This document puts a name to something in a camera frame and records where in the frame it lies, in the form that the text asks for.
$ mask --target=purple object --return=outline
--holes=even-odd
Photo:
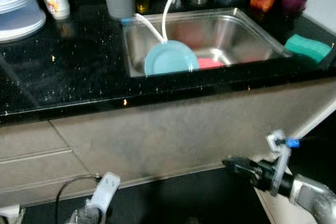
[[[281,0],[283,10],[286,14],[300,13],[306,7],[307,0]]]

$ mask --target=dish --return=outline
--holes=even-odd
[[[145,59],[145,74],[172,73],[199,69],[197,57],[185,44],[168,40],[157,44],[148,53]]]
[[[41,28],[46,15],[40,10],[36,1],[29,5],[0,15],[0,42],[25,37]]]

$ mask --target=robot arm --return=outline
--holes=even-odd
[[[292,204],[310,212],[319,224],[336,223],[336,195],[324,184],[301,175],[293,177],[284,172],[290,156],[283,134],[279,131],[267,137],[271,149],[280,150],[278,162],[262,160],[258,163],[245,157],[231,157],[223,161],[229,171],[248,179],[254,187],[278,193]]]
[[[120,177],[106,173],[85,207],[76,209],[66,224],[104,224],[106,213],[120,185]]]

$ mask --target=pink sponge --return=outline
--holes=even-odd
[[[219,68],[224,66],[220,61],[215,61],[209,58],[198,58],[197,61],[200,69]]]

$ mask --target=black granite countertop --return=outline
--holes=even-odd
[[[334,48],[318,65],[295,56],[131,78],[125,70],[121,23],[109,17],[103,0],[72,1],[68,20],[48,16],[37,33],[0,44],[0,125],[336,76]],[[282,44],[295,33],[328,45],[336,42],[303,16],[289,22],[280,14],[259,19],[246,13]]]

